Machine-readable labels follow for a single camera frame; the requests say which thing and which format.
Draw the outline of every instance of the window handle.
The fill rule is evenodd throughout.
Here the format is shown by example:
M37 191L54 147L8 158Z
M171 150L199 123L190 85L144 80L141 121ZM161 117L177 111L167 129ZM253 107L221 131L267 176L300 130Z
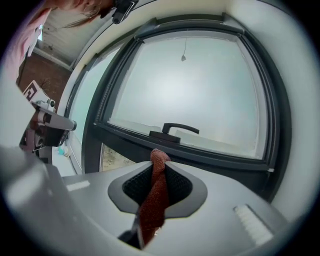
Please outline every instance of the window handle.
M172 123L172 122L166 122L166 123L163 125L162 132L163 132L164 134L168 134L169 131L170 131L170 128L172 128L172 127L185 129L185 130L194 132L194 133L196 133L196 134L199 134L199 130L196 129L196 128L194 128L194 127L191 127L191 126L188 126L188 125L184 125L184 124L180 124L180 123Z
M191 126L188 126L188 125L184 125L184 124L180 124L180 123L166 122L163 125L162 132L157 132L157 131L153 131L152 130L152 131L150 131L149 136L155 137L155 138L158 138L158 139L162 139L162 140L165 140L165 141L168 141L168 142L180 143L181 138L168 134L172 127L185 129L185 130L194 132L196 134L199 134L199 130L194 128L194 127L191 127Z

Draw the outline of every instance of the white wall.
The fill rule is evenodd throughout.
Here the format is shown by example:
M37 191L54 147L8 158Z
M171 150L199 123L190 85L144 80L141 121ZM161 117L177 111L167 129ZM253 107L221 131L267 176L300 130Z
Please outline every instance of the white wall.
M292 17L255 0L233 0L227 13L263 44L283 79L292 118L292 145L272 204L292 221L305 213L320 182L320 70L317 54Z

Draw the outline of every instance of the red towel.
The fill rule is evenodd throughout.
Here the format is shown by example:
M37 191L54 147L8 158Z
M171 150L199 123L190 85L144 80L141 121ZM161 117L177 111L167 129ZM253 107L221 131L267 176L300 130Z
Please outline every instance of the red towel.
M170 161L170 158L158 149L152 150L150 158L153 162L151 190L139 209L144 245L151 241L157 229L164 224L165 209L169 207L165 162Z

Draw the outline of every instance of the window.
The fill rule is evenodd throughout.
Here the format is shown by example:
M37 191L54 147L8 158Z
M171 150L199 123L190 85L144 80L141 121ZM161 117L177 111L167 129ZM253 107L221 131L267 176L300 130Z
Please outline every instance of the window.
M77 123L76 130L69 134L69 143L74 155L74 157L71 157L71 160L73 166L77 169L81 169L82 140L90 102L103 73L118 50L119 48L116 48L109 52L100 62L96 61L95 66L89 71L86 71L81 81L79 81L80 85L71 106L69 116L70 119Z
M144 135L161 132L164 123L183 124L199 135L172 128L181 145L262 159L267 114L264 96L257 96L261 81L253 80L257 71L250 69L241 42L217 36L188 31L146 40L104 121Z
M108 65L110 64L118 50L119 49L116 49L111 52L103 61L99 62L91 70L87 71L80 83L80 87L72 106L73 110L70 116L70 118L77 123L77 127L74 133L80 143L82 143L90 102L94 96L102 75L106 71Z
M116 154L121 166L149 161L157 148L266 196L281 131L278 71L240 25L191 16L153 19L127 36L89 107L84 172L104 170ZM153 135L168 123L199 134L172 127L180 140Z
M102 171L107 172L120 167L134 165L135 162L124 157L110 147L103 145Z

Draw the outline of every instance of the hanging string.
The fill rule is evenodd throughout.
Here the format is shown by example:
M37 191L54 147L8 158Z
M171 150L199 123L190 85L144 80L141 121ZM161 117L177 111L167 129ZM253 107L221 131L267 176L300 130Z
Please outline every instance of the hanging string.
M185 55L186 53L186 49L187 49L187 39L188 37L185 38L185 45L184 45L184 52L183 52L183 56Z

